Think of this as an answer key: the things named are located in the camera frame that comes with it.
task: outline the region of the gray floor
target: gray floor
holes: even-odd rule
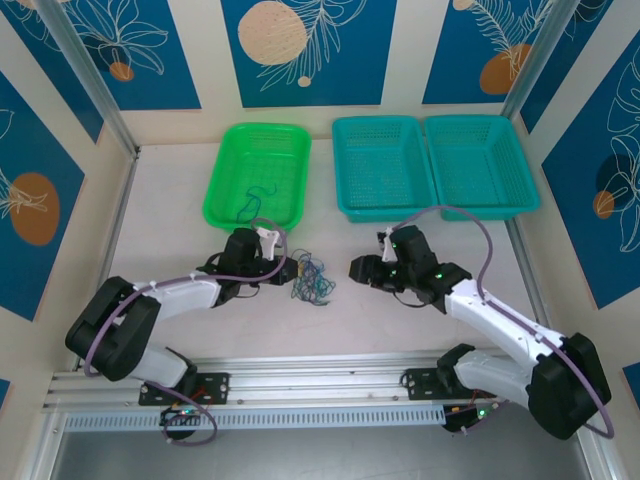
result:
[[[66,434],[57,480],[574,480],[590,478],[577,441],[509,406],[468,437],[441,427],[221,432],[205,447],[158,432]]]

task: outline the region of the cable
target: cable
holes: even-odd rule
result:
[[[509,405],[509,400],[503,400],[502,402],[498,403],[497,407],[492,406],[491,407],[491,412],[489,414],[487,414],[484,418],[479,418],[478,421],[476,423],[474,423],[473,425],[471,425],[469,427],[464,427],[464,428],[460,429],[460,431],[455,432],[455,433],[456,434],[462,434],[462,435],[466,436],[470,431],[478,430],[483,425],[487,424],[487,420],[489,418],[494,418],[494,415],[496,415],[499,412],[501,412],[502,410],[504,410],[504,407],[506,407],[507,405]],[[446,412],[444,415],[445,415],[445,417],[448,417],[448,416],[452,416],[452,415],[457,415],[459,413],[469,412],[471,410],[477,410],[478,408],[482,408],[482,407],[478,407],[477,405],[474,405],[472,407],[461,408],[460,410],[458,410],[456,412],[453,412],[453,411],[452,412]]]
[[[181,394],[180,392],[176,392],[172,388],[165,387],[156,382],[147,382],[147,385],[151,385],[153,388],[157,388],[158,390],[168,393],[169,395],[177,398],[178,400],[181,400],[183,403],[188,403],[189,405],[195,407],[196,410],[198,410],[202,415],[207,417],[211,422],[211,424],[213,425],[213,431],[211,432],[211,435],[209,435],[204,440],[198,440],[195,442],[185,442],[182,440],[174,440],[171,437],[169,437],[169,432],[168,432],[169,426],[174,421],[176,421],[176,419],[182,419],[183,417],[186,416],[183,414],[177,414],[174,417],[171,417],[169,420],[167,420],[167,422],[164,424],[164,428],[162,429],[162,435],[166,439],[167,443],[170,443],[171,445],[177,445],[178,447],[200,447],[202,445],[206,445],[207,443],[211,443],[215,440],[216,436],[218,435],[218,424],[216,423],[216,419],[213,418],[213,415],[211,414],[211,412],[209,412],[209,410],[204,408],[195,400],[192,400],[191,398]]]
[[[398,225],[396,225],[395,227],[393,227],[393,230],[395,231],[395,230],[398,230],[399,228],[404,227],[408,223],[413,222],[414,220],[416,220],[417,218],[422,216],[424,213],[433,212],[433,211],[436,211],[436,210],[449,210],[449,211],[460,213],[460,214],[464,215],[465,217],[467,217],[468,219],[472,220],[478,227],[480,227],[480,230],[482,230],[482,233],[484,234],[485,238],[487,239],[487,258],[484,261],[484,264],[482,265],[482,268],[480,269],[480,273],[478,274],[478,280],[476,282],[476,286],[477,286],[477,289],[478,289],[478,295],[480,296],[480,298],[482,299],[483,302],[485,302],[487,305],[489,305],[491,308],[493,308],[496,312],[504,315],[509,320],[514,322],[516,325],[518,325],[520,328],[522,328],[523,330],[525,330],[526,332],[531,334],[533,337],[535,337],[536,341],[537,341],[538,338],[541,337],[540,341],[545,346],[549,347],[551,349],[551,351],[553,351],[553,353],[555,353],[560,359],[562,359],[562,361],[569,367],[569,369],[573,372],[573,374],[576,376],[576,378],[580,381],[580,383],[582,384],[584,389],[587,391],[587,393],[591,397],[591,400],[593,400],[593,403],[598,408],[598,411],[600,412],[600,415],[602,415],[602,419],[604,420],[604,423],[605,423],[605,426],[607,428],[607,431],[603,432],[602,430],[600,430],[597,427],[594,427],[592,425],[589,425],[588,423],[585,423],[584,426],[586,428],[588,428],[589,430],[591,430],[592,432],[600,435],[601,437],[604,437],[604,438],[607,438],[607,439],[612,439],[614,437],[615,433],[614,433],[614,429],[613,429],[613,422],[611,420],[611,417],[609,416],[609,412],[607,411],[606,407],[602,403],[602,400],[600,400],[600,397],[598,396],[598,394],[596,393],[594,388],[589,383],[589,380],[587,379],[587,377],[580,371],[578,366],[562,350],[560,350],[558,347],[556,347],[554,345],[554,343],[552,341],[550,341],[547,337],[545,337],[544,335],[540,335],[540,337],[538,337],[538,332],[533,327],[527,325],[525,322],[520,320],[515,315],[513,315],[510,312],[506,311],[505,309],[501,308],[499,305],[493,303],[491,300],[487,300],[485,298],[485,292],[484,292],[484,290],[482,288],[482,282],[484,280],[484,276],[485,276],[485,274],[487,272],[487,269],[489,268],[489,264],[491,263],[491,259],[493,258],[493,241],[491,239],[491,235],[489,234],[489,231],[487,230],[487,227],[485,227],[484,224],[478,218],[476,218],[475,215],[467,212],[466,210],[458,208],[458,207],[452,207],[452,206],[449,206],[449,205],[434,205],[432,207],[427,207],[427,208],[425,208],[423,210],[420,210],[419,212],[411,215],[407,220],[405,220],[404,222],[401,222]]]
[[[398,300],[405,307],[409,307],[409,308],[424,308],[424,307],[426,307],[428,305],[428,303],[419,303],[418,304],[418,303],[403,302],[402,300],[400,300],[400,297],[398,297],[398,294],[396,292],[393,292],[393,298]]]
[[[259,282],[263,282],[265,280],[268,280],[269,278],[271,278],[274,275],[276,275],[280,270],[282,270],[282,267],[284,266],[284,263],[285,263],[285,261],[287,259],[287,234],[285,233],[285,231],[282,228],[280,228],[274,222],[272,222],[271,220],[268,220],[266,218],[254,218],[251,221],[251,227],[255,228],[255,224],[258,223],[258,222],[262,222],[262,223],[266,223],[267,225],[270,225],[273,230],[277,231],[280,234],[280,238],[282,240],[282,257],[280,258],[280,261],[278,262],[278,265],[276,266],[276,268],[274,268],[271,272],[269,272],[269,273],[267,273],[265,275],[261,275],[259,277],[238,277],[238,276],[235,276],[235,275],[217,275],[217,274],[214,274],[214,275],[202,275],[202,276],[199,276],[198,279],[233,280],[233,281],[236,281],[236,282],[243,282],[243,283],[259,283]],[[109,315],[107,320],[104,322],[104,324],[102,325],[102,327],[98,331],[98,334],[94,338],[93,343],[89,347],[89,351],[87,352],[87,356],[85,358],[85,363],[84,363],[84,367],[83,367],[84,374],[87,377],[99,377],[100,376],[99,372],[94,373],[94,372],[91,371],[91,363],[93,362],[93,357],[96,354],[96,350],[98,349],[98,346],[100,345],[100,342],[102,342],[102,339],[106,335],[106,333],[109,330],[109,328],[111,327],[111,325],[113,325],[113,322],[120,316],[120,314],[123,312],[123,310],[125,308],[127,308],[136,298],[138,298],[143,293],[148,292],[149,290],[152,290],[153,288],[168,287],[168,286],[171,286],[171,285],[179,285],[179,284],[182,284],[182,283],[188,283],[188,282],[192,282],[192,281],[193,281],[193,279],[190,276],[174,278],[174,279],[171,279],[171,280],[165,280],[163,282],[158,282],[158,283],[154,284],[153,287],[151,285],[147,285],[146,287],[142,287],[139,290],[133,292],[127,298],[125,298],[120,303],[120,305],[118,305],[116,307],[116,309],[111,313],[111,315]],[[209,418],[209,420],[211,420],[211,422],[213,423],[214,433],[209,438],[207,438],[206,440],[201,440],[201,441],[198,441],[198,442],[173,442],[174,444],[180,445],[180,446],[199,446],[199,445],[204,445],[205,443],[209,443],[209,442],[214,440],[214,438],[216,436],[216,433],[218,431],[218,426],[217,426],[213,416],[208,411],[206,411],[200,404],[198,404],[197,402],[194,402],[189,397],[186,397],[186,396],[182,395],[180,392],[177,392],[177,391],[173,390],[172,388],[159,385],[159,384],[157,384],[155,382],[147,382],[147,383],[149,385],[151,385],[152,387],[155,387],[155,388],[157,388],[159,390],[162,390],[165,393],[168,393],[169,395],[173,395],[174,397],[182,400],[185,403],[193,405],[194,407],[196,407],[196,409],[200,413],[202,413],[207,418]]]
[[[293,281],[291,298],[299,298],[303,302],[308,302],[316,307],[324,307],[329,304],[328,297],[336,287],[336,282],[325,278],[324,262],[313,259],[311,252],[299,248],[294,250],[291,258],[296,252],[302,252],[298,257],[298,276]]]
[[[473,391],[473,395],[471,396],[471,401],[469,402],[469,405],[467,405],[468,407],[470,407],[471,405],[473,405],[473,402],[476,401],[476,397],[478,396],[478,390],[474,390]]]
[[[256,285],[255,287],[252,287],[255,289],[255,292],[252,293],[251,295],[236,295],[235,298],[253,298],[255,297],[258,293],[260,293],[260,285]]]
[[[205,265],[212,265],[220,255],[222,255],[222,252],[214,253],[207,259]]]
[[[276,184],[273,185],[273,192],[270,192],[266,188],[259,185],[249,187],[247,189],[247,193],[245,194],[247,197],[249,197],[249,201],[244,207],[242,207],[242,209],[240,209],[240,211],[236,215],[236,223],[245,223],[241,218],[245,213],[251,215],[251,218],[249,218],[248,220],[253,220],[260,214],[260,208],[262,207],[262,198],[254,193],[251,193],[251,190],[253,189],[262,190],[264,194],[269,197],[275,195],[278,192],[278,186]]]

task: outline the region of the metal frame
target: metal frame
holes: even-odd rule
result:
[[[33,0],[33,3],[45,27],[60,47],[65,60],[80,80],[105,123],[111,128],[118,143],[125,152],[132,157],[135,156],[139,150],[137,143],[62,6],[56,0]]]
[[[125,187],[112,231],[101,276],[108,274],[122,224],[133,178],[135,162]],[[549,326],[552,323],[529,258],[529,250],[518,226],[518,220],[506,222],[514,252],[523,275],[527,292],[537,320]],[[491,355],[503,352],[487,350]],[[228,372],[233,383],[228,404],[217,407],[223,412],[251,415],[256,411],[274,409],[335,409],[356,408],[363,412],[372,408],[395,410],[398,407],[431,408],[465,402],[410,402],[407,391],[399,380],[407,368],[430,368],[444,351],[337,355],[319,357],[285,357],[253,359],[200,359],[194,360],[201,372]],[[82,372],[60,372],[53,376],[45,398],[43,413],[47,421],[42,429],[38,449],[31,458],[27,473],[31,480],[50,478],[60,447],[64,427],[74,415],[109,414],[140,415],[158,412],[157,407],[137,405],[141,383],[123,380],[112,383],[104,378],[90,379]],[[602,440],[592,432],[581,429],[578,438],[593,479],[623,480],[629,478],[617,456],[612,442]]]
[[[137,153],[138,149],[117,110],[113,97],[106,89],[99,72],[82,48],[79,39],[69,30],[72,26],[60,6],[52,0],[34,0],[34,2],[45,25],[51,30],[54,39],[63,49],[76,75],[98,106],[107,124],[114,130],[123,148],[132,154]],[[519,112],[578,3],[579,0],[569,0],[559,2],[554,7],[538,36],[535,48],[505,100],[503,116],[512,118]],[[100,281],[108,276],[135,170],[136,161],[134,160],[121,195],[100,272]],[[549,326],[552,318],[543,301],[518,220],[510,220],[506,225],[534,314],[539,323]],[[232,374],[233,382],[228,395],[228,404],[220,407],[221,411],[246,413],[293,408],[367,411],[372,407],[376,407],[379,411],[385,408],[397,410],[398,407],[427,408],[447,403],[460,403],[460,401],[411,402],[409,405],[406,389],[399,384],[400,375],[404,370],[433,367],[436,359],[443,353],[431,351],[388,355],[205,359],[196,360],[195,363],[202,372],[225,371]],[[487,353],[495,355],[500,352],[488,351]],[[140,382],[135,380],[124,380],[114,384],[105,379],[85,378],[80,372],[56,373],[43,407],[40,441],[29,459],[22,478],[32,480],[50,478],[64,428],[73,415],[81,415],[82,412],[85,412],[85,415],[108,413],[116,416],[130,415],[131,412],[140,414],[157,412],[157,407],[137,405],[139,388]],[[602,440],[586,429],[578,432],[578,438],[592,478],[598,480],[629,478],[612,442]]]
[[[581,0],[563,0],[555,2],[549,16],[542,25],[527,60],[520,69],[511,90],[504,100],[500,115],[513,119],[529,96],[542,69],[553,53],[558,40],[562,37],[566,25],[576,11]]]

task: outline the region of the teal plastic basket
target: teal plastic basket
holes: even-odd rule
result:
[[[438,199],[482,220],[508,220],[540,205],[531,171],[509,119],[448,115],[425,120]],[[467,220],[442,212],[445,220]]]
[[[352,222],[404,220],[437,203],[420,123],[350,117],[333,123],[338,208]]]

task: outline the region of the green plastic basket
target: green plastic basket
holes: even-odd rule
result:
[[[214,227],[246,227],[256,217],[293,229],[304,212],[311,136],[294,125],[243,123],[222,139],[202,207]]]

